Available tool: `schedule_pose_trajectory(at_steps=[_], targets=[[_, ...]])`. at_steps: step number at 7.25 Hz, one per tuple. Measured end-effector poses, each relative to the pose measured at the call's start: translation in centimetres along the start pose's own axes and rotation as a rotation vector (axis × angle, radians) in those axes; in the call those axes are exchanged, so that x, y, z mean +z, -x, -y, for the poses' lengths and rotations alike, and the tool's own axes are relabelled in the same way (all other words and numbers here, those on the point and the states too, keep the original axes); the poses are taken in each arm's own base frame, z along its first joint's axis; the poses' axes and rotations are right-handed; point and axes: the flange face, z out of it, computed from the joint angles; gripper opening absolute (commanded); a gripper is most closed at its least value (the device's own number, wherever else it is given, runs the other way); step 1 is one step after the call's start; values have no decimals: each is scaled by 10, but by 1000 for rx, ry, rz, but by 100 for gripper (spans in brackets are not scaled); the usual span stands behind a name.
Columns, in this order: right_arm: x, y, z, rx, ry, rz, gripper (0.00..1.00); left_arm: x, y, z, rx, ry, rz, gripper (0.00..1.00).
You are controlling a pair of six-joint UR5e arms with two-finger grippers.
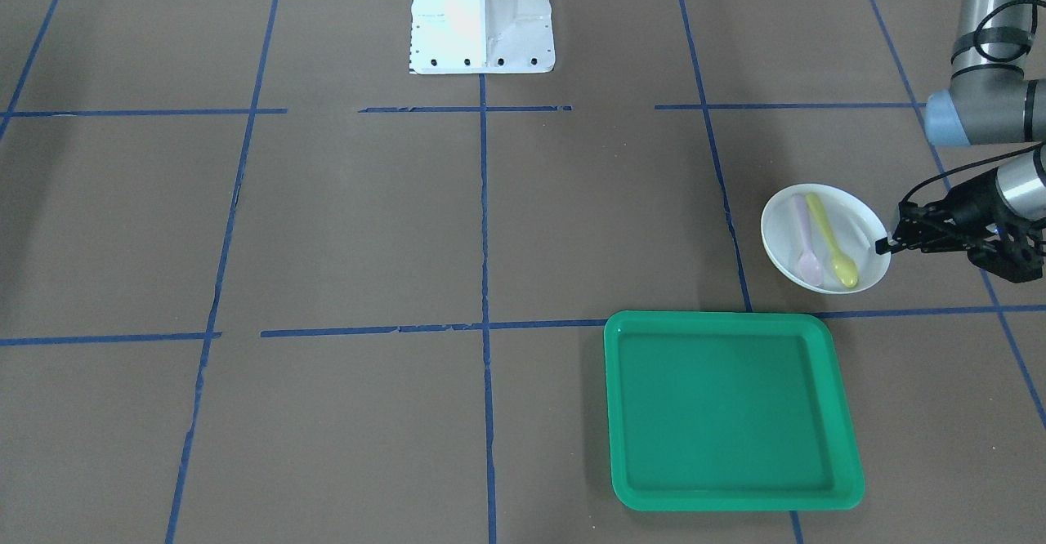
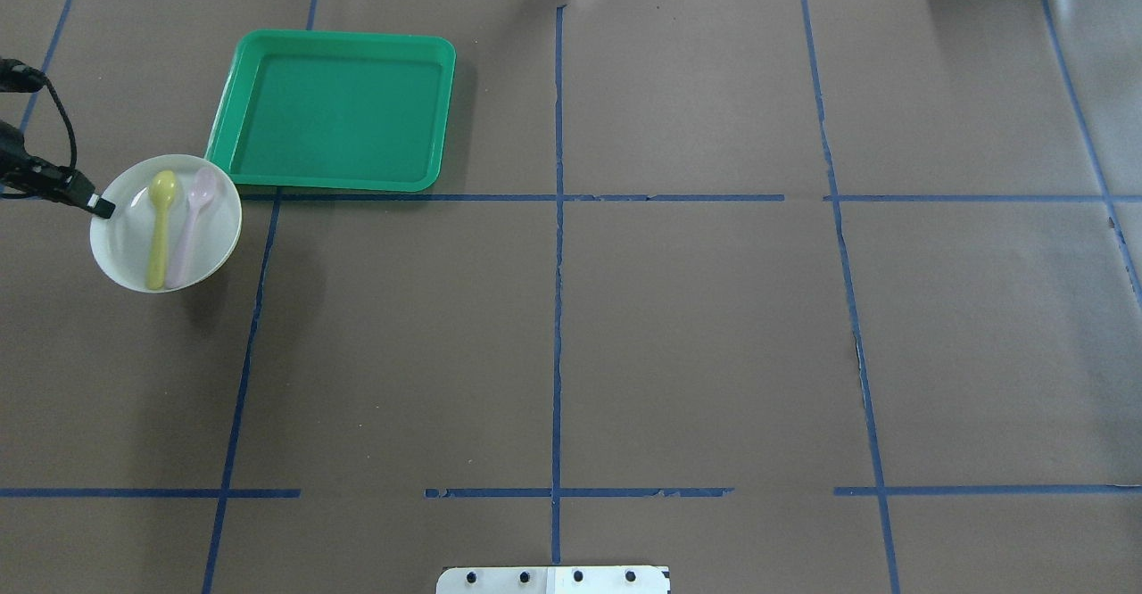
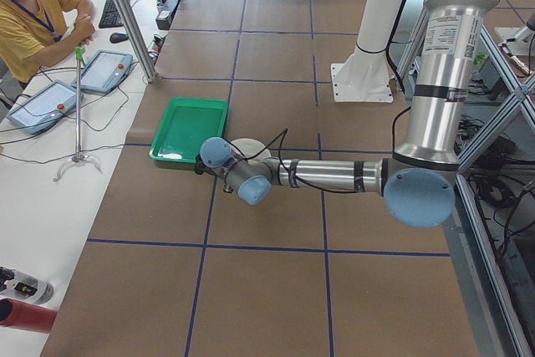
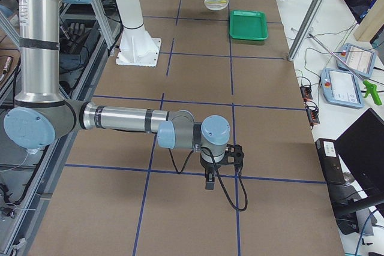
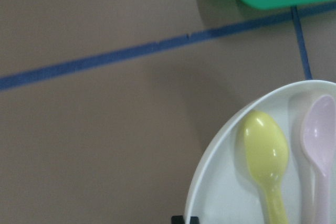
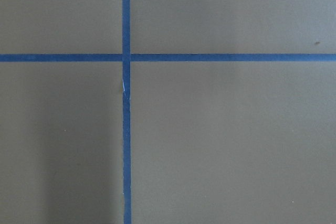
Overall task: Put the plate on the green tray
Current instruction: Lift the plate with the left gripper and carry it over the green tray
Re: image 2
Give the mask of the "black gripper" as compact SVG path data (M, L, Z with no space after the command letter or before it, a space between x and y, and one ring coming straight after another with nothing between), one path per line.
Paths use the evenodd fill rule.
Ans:
M63 168L29 155L23 131L1 121L1 183L16 188L13 195L41 196L50 202L70 204L110 219L116 204L103 199L94 184L77 169Z

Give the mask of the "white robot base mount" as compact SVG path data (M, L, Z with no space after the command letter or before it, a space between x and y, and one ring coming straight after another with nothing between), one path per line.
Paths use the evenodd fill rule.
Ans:
M473 565L449 568L436 593L670 593L664 565Z

